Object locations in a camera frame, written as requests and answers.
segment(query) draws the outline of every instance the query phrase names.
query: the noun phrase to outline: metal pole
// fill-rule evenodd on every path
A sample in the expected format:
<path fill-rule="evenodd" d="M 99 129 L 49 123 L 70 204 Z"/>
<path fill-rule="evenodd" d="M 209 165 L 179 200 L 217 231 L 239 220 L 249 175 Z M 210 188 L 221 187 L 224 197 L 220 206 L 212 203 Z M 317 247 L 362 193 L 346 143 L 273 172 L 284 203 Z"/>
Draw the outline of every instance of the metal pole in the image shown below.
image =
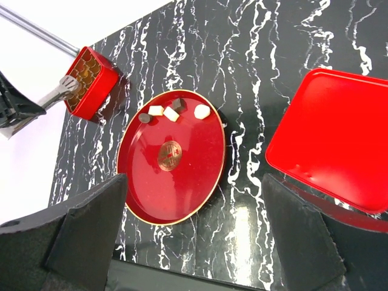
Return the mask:
<path fill-rule="evenodd" d="M 36 24 L 28 21 L 27 19 L 23 18 L 21 15 L 18 15 L 16 12 L 10 10 L 9 8 L 4 7 L 1 3 L 0 16 L 23 28 L 29 33 L 32 33 L 41 40 L 48 42 L 57 49 L 63 51 L 64 53 L 73 57 L 77 57 L 79 53 L 78 48 L 72 46 L 68 42 L 65 42 L 63 39 L 53 35 L 52 33 L 44 30 L 42 27 L 39 27 Z"/>

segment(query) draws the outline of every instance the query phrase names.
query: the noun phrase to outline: black marble table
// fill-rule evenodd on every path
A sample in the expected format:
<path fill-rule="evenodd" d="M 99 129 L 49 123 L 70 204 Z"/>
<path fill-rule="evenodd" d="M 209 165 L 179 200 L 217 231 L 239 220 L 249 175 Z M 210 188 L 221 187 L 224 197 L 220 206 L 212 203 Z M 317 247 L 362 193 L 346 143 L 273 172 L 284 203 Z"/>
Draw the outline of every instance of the black marble table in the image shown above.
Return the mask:
<path fill-rule="evenodd" d="M 124 130 L 152 96 L 197 91 L 225 126 L 219 187 L 199 213 L 175 226 L 150 226 L 124 211 L 114 256 L 284 290 L 261 196 L 263 174 L 276 173 L 264 152 L 309 70 L 388 79 L 387 15 L 382 0 L 181 0 L 104 38 L 93 49 L 123 72 L 118 94 L 125 98 L 121 104 L 108 97 L 99 125 L 66 114 L 50 205 L 116 173 Z M 102 114 L 108 106 L 115 109 L 110 118 Z"/>

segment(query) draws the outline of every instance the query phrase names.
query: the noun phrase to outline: chocolate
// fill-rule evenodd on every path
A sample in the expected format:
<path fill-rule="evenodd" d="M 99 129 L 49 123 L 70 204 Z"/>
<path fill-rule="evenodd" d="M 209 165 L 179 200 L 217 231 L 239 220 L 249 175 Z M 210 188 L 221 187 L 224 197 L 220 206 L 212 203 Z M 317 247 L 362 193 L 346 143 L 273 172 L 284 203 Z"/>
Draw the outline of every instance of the chocolate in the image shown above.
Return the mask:
<path fill-rule="evenodd" d="M 182 98 L 177 98 L 172 101 L 171 108 L 177 113 L 181 113 L 186 108 L 186 104 Z"/>
<path fill-rule="evenodd" d="M 139 120 L 141 123 L 150 123 L 152 120 L 152 116 L 146 113 L 140 113 Z"/>

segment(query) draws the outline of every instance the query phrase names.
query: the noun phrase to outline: white chocolate piece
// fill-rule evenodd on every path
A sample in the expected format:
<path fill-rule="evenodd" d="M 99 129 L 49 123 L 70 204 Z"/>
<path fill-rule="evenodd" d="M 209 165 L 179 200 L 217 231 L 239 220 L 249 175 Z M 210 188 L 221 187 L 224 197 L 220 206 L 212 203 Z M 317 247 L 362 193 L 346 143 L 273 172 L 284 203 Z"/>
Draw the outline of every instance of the white chocolate piece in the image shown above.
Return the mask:
<path fill-rule="evenodd" d="M 204 119 L 210 115 L 210 107 L 204 104 L 197 105 L 194 110 L 194 116 L 197 119 Z"/>
<path fill-rule="evenodd" d="M 179 114 L 177 114 L 170 106 L 167 106 L 166 109 L 164 109 L 163 115 L 172 122 L 175 122 L 179 117 Z"/>
<path fill-rule="evenodd" d="M 163 111 L 163 106 L 150 106 L 150 108 L 148 109 L 148 114 L 152 116 L 162 116 Z"/>

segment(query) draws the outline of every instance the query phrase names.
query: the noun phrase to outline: white floor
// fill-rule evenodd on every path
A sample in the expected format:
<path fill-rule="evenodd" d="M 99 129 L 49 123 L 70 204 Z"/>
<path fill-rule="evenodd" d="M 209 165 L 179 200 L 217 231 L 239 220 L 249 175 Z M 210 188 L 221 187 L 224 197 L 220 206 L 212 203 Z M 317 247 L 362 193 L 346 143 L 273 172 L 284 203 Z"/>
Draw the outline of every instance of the white floor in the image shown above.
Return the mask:
<path fill-rule="evenodd" d="M 0 0 L 76 47 L 91 45 L 170 0 Z M 0 17 L 0 70 L 38 101 L 57 86 L 73 58 Z M 0 140 L 0 224 L 47 207 L 65 114 L 57 104 L 10 140 Z"/>

